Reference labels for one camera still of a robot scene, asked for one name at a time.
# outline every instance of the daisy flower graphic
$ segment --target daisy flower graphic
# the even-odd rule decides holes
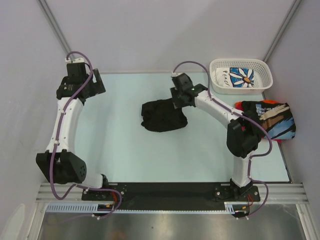
[[[252,80],[254,77],[252,69],[230,68],[229,75],[231,76],[231,82],[233,86],[236,88],[249,88],[250,86],[253,87],[254,85],[254,81]]]

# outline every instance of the white round object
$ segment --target white round object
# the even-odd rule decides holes
[[[259,77],[254,81],[253,87],[227,87],[220,86],[216,78],[217,68],[243,68],[252,69]],[[274,83],[268,65],[258,59],[225,58],[215,59],[210,63],[210,77],[214,91],[218,94],[261,94]]]

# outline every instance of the white flower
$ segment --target white flower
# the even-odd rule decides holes
[[[238,75],[236,73],[233,73],[233,72],[230,72],[229,75],[231,77],[234,77],[236,79],[241,79],[239,81],[236,81],[233,83],[233,85],[240,85],[240,84],[243,84],[243,87],[247,87],[249,88],[249,86],[251,85],[253,87],[254,83],[253,81],[250,80],[250,77],[253,73],[252,69],[249,69],[248,70],[248,74],[245,74],[245,72],[243,71],[242,68],[238,68],[238,71],[241,75]]]

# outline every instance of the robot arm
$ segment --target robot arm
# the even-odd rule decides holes
[[[201,84],[194,86],[185,73],[174,76],[172,81],[175,87],[171,88],[170,91],[176,108],[186,106],[199,108],[217,119],[227,129],[226,144],[234,155],[232,182],[239,188],[248,186],[251,183],[248,178],[249,157],[258,148],[261,137],[256,126],[244,121],[234,113],[243,114],[257,121],[255,115],[252,112],[242,112],[228,106],[215,96],[210,97],[205,86]],[[231,109],[231,112],[217,102]]]
[[[50,181],[50,159],[54,144],[56,143],[60,116],[61,113],[64,113],[60,124],[59,142],[54,155],[53,181],[58,184],[77,183],[92,188],[101,188],[106,178],[101,174],[88,170],[86,162],[75,155],[75,136],[78,119],[86,99],[104,93],[106,89],[98,69],[94,69],[93,74],[96,82],[93,82],[92,77],[83,90],[71,100],[65,112],[63,112],[63,108],[68,100],[88,78],[83,58],[77,58],[73,62],[69,61],[66,67],[68,76],[62,79],[61,85],[56,91],[58,108],[52,137],[46,151],[36,155],[36,163],[46,179]]]

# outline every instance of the folded garment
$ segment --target folded garment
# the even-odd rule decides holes
[[[152,132],[172,131],[184,128],[188,124],[182,108],[175,108],[172,98],[144,103],[141,115],[141,125]]]
[[[273,140],[293,139],[296,135],[296,124],[288,103],[272,100],[242,101],[235,108],[256,113],[259,124]]]
[[[230,88],[252,88],[258,74],[249,68],[218,67],[215,70],[218,85]]]

